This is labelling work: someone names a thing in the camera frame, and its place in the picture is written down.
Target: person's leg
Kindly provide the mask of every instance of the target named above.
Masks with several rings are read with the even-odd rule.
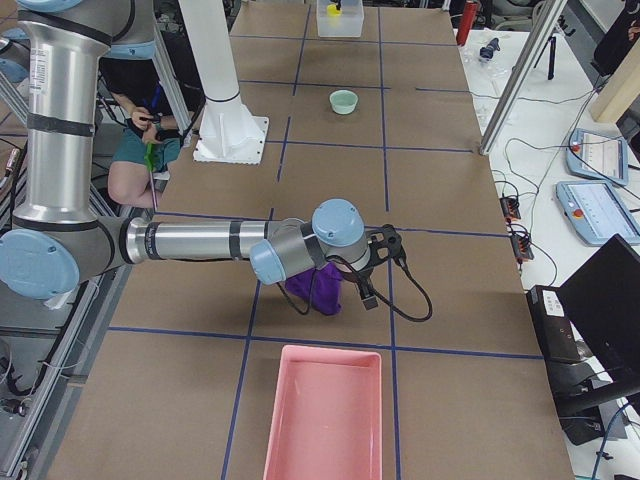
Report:
[[[152,208],[147,167],[129,161],[113,162],[109,169],[109,196],[121,205]],[[160,198],[160,192],[157,192],[157,198]]]
[[[146,150],[140,137],[125,129],[109,169],[108,190],[113,201],[132,207],[153,207],[149,170],[144,160]]]

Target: metal frame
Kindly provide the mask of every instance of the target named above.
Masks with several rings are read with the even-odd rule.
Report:
[[[533,30],[529,34],[522,52],[518,57],[513,72],[509,77],[507,86],[500,97],[500,101],[489,120],[489,125],[485,130],[480,143],[480,154],[488,155],[493,148],[505,122],[516,103],[520,89],[533,67],[536,59],[540,56],[549,36],[553,32],[556,21],[567,4],[567,0],[546,0],[540,17],[533,25]]]

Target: cardboard floor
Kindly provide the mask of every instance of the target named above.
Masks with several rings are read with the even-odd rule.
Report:
[[[365,311],[349,284],[338,315],[301,317],[249,265],[146,262],[49,480],[261,478],[286,344],[381,354],[384,479],[573,478],[448,14],[367,8],[362,37],[337,40],[313,8],[242,4],[231,41],[244,103],[270,119],[262,162],[196,163],[192,145],[156,220],[309,219],[346,198],[398,228],[433,318]],[[352,115],[331,111],[338,88]],[[372,278],[425,313],[397,268]]]

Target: clear plastic container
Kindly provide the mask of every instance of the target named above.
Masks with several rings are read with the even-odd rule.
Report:
[[[319,37],[359,37],[362,35],[362,0],[342,0],[340,10],[331,0],[318,0],[316,19]]]

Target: chair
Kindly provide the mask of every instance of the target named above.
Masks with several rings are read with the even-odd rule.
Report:
[[[494,30],[529,31],[544,0],[493,0]]]

